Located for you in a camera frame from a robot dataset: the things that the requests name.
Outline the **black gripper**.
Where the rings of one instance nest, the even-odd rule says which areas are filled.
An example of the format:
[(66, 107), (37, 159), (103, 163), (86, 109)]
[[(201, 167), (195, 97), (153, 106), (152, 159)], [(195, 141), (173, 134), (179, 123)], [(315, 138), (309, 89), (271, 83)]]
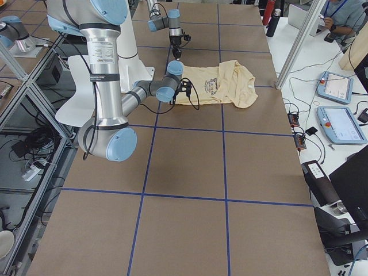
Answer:
[(179, 95), (179, 93), (185, 93), (188, 98), (191, 96), (192, 83), (190, 80), (182, 80), (179, 84), (179, 87), (175, 91), (175, 97)]
[(181, 58), (182, 39), (184, 39), (188, 43), (191, 41), (191, 36), (189, 34), (180, 34), (179, 36), (169, 36), (170, 45), (172, 47), (172, 54), (175, 60), (180, 60)]

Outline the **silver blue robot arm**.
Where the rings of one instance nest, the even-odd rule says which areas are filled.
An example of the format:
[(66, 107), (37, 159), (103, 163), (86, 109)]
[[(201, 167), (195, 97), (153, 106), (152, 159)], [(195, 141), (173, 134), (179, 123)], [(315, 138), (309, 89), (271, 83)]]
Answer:
[(175, 59), (168, 63), (161, 80), (137, 80), (126, 94), (121, 92), (117, 39), (123, 23), (131, 17), (127, 1), (48, 1), (50, 27), (59, 33), (86, 38), (88, 57), (83, 58), (88, 81), (92, 85), (95, 116), (80, 128), (78, 143), (89, 155), (122, 162), (134, 152), (137, 134), (129, 127), (127, 115), (150, 96), (160, 102), (175, 103), (178, 93), (187, 91), (183, 78), (181, 41), (190, 40), (181, 28), (178, 9), (163, 17), (155, 9), (156, 1), (148, 1), (149, 28), (169, 30)]
[(167, 11), (157, 1), (147, 1), (147, 7), (149, 12), (148, 27), (150, 31), (157, 32), (162, 29), (168, 29), (172, 55), (175, 60), (180, 60), (183, 47), (182, 40), (185, 40), (186, 44), (191, 40), (191, 36), (185, 33), (181, 27), (180, 11), (178, 9)]

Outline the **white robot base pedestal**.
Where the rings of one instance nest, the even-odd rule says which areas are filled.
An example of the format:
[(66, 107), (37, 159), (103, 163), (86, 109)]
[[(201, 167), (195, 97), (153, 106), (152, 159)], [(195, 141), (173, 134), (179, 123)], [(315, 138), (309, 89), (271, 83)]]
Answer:
[[(118, 66), (121, 91), (126, 93), (137, 81), (151, 81), (155, 69), (146, 67), (139, 59), (136, 39), (133, 31), (131, 14), (128, 13), (121, 24), (121, 33), (117, 38)], [(82, 59), (87, 56), (71, 56), (68, 65), (76, 86), (75, 94), (56, 112), (58, 122), (75, 127), (82, 127), (93, 115), (94, 96), (89, 73)]]

